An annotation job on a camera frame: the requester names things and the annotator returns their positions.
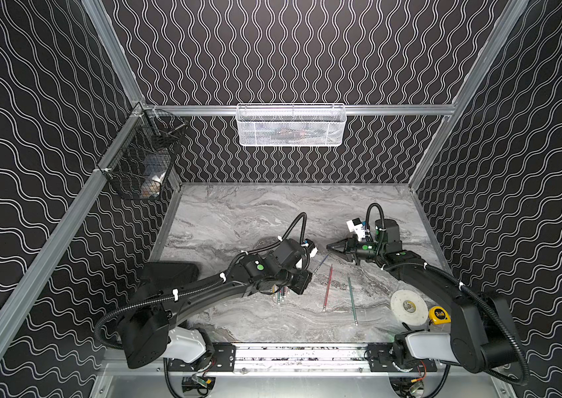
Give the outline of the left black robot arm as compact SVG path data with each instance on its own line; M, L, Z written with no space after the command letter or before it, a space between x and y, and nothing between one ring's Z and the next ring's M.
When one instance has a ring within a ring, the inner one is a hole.
M301 227L297 239L290 237L295 226ZM309 266L317 253L315 242L306 237L306 229L307 214L301 212L274 243L241 251L215 275L187 285L145 283L130 303L96 322L95 340L122 351L131 369L162 358L205 365L214 351L209 337L182 324L232 299L274 296L284 290L302 295L312 280Z

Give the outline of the red pencil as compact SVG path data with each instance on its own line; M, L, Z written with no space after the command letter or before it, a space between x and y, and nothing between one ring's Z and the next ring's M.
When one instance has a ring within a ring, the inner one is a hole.
M326 286L326 291L325 291L325 295L324 295L324 299L323 299L323 305L322 305L322 311L323 312L327 311L327 305L328 305L330 290L331 290L331 286L332 286L332 276L333 276L333 265L330 265L328 275L327 275L327 286Z

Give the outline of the bundle of coloured pencils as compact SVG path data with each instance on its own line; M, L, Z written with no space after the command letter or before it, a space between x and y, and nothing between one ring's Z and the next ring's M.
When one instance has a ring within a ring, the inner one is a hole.
M276 290L274 290L273 301L277 305L281 305L286 301L287 295L289 293L289 287L275 286L275 288Z

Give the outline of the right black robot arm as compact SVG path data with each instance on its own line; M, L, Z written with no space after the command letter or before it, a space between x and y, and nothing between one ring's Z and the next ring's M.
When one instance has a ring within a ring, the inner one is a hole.
M376 265L444 308L451 327L444 333L409 331L395 336L392 358L398 366L438 360L471 373L485 372L515 386L525 386L530 368L508 302L495 293L475 292L450 273L405 250L400 227L380 216L375 222L350 220L349 235L327 245L342 260Z

